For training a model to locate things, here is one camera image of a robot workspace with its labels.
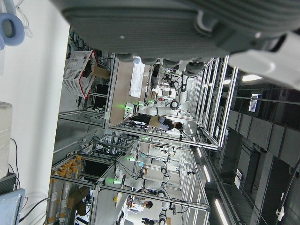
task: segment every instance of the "headphones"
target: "headphones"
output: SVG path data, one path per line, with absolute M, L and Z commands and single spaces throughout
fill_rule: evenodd
M 3 0 L 3 2 L 6 13 L 0 13 L 0 50 L 2 50 L 5 45 L 19 45 L 25 38 L 24 26 L 22 21 L 16 16 L 13 0 Z M 5 30 L 11 30 L 12 34 L 8 37 L 5 34 Z

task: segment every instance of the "person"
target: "person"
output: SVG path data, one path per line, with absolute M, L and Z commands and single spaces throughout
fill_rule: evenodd
M 182 123 L 173 123 L 172 120 L 167 119 L 164 116 L 148 116 L 146 114 L 138 114 L 129 119 L 148 124 L 150 127 L 161 128 L 163 130 L 172 130 L 174 128 L 180 130 L 182 128 Z
M 153 203 L 151 201 L 142 202 L 141 200 L 134 198 L 130 210 L 142 212 L 144 211 L 144 208 L 151 209 L 152 206 Z

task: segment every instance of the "white paper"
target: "white paper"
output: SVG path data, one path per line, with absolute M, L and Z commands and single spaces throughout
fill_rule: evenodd
M 139 64 L 134 63 L 129 90 L 129 94 L 133 97 L 141 96 L 144 70 L 145 65 L 141 61 Z

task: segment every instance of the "monitor screen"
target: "monitor screen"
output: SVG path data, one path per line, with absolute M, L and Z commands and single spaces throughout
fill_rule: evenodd
M 19 224 L 24 197 L 24 189 L 18 189 L 16 191 L 0 195 L 1 223 L 6 225 Z

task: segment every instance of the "white crate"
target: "white crate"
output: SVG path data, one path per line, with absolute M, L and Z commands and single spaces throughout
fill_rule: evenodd
M 85 99 L 87 99 L 95 79 L 94 75 L 83 77 L 84 68 L 89 60 L 93 65 L 97 65 L 95 52 L 93 50 L 83 52 L 75 51 L 65 68 L 63 78 L 63 84 L 67 92 L 82 96 Z

